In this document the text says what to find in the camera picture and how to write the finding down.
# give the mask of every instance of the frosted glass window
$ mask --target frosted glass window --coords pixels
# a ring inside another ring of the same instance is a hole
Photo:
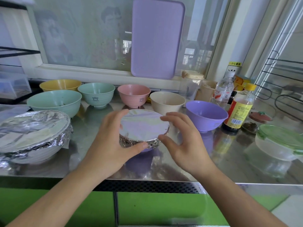
[[[181,75],[182,70],[204,73],[228,0],[176,1],[183,2],[186,9],[176,75]],[[133,0],[35,0],[35,3],[35,19],[31,20],[36,21],[39,29],[35,33],[42,41],[39,46],[45,51],[44,63],[131,70]],[[152,47],[155,42],[146,43]]]

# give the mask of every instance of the clear plastic bottle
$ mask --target clear plastic bottle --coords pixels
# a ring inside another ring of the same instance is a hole
[[[214,96],[211,100],[212,103],[219,105],[220,107],[224,108],[227,105],[229,97],[234,90],[234,83],[233,83],[233,76],[235,72],[226,71],[224,78],[217,83],[216,90],[214,92]]]
[[[244,91],[236,94],[228,110],[228,118],[222,124],[223,129],[238,132],[255,101],[255,89],[255,84],[247,84]]]

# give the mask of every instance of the yellow bottle cap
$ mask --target yellow bottle cap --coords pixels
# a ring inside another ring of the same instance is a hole
[[[256,89],[256,85],[255,84],[251,84],[251,83],[248,83],[246,86],[245,86],[245,90],[246,91],[254,91]]]

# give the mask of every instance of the green cabinet door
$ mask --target green cabinet door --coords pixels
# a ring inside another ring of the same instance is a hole
[[[268,210],[287,196],[254,197]],[[206,194],[118,193],[120,225],[228,225]]]
[[[0,221],[8,224],[47,193],[39,189],[0,188]],[[66,226],[115,226],[112,192],[93,191],[82,202]]]

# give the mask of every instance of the mint green bowl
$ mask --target mint green bowl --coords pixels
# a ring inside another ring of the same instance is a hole
[[[81,93],[77,91],[48,91],[30,97],[27,100],[27,105],[30,106],[34,111],[49,109],[62,111],[72,118],[79,111],[81,98]]]
[[[115,86],[106,83],[88,83],[78,87],[84,100],[93,107],[105,107],[114,95]]]

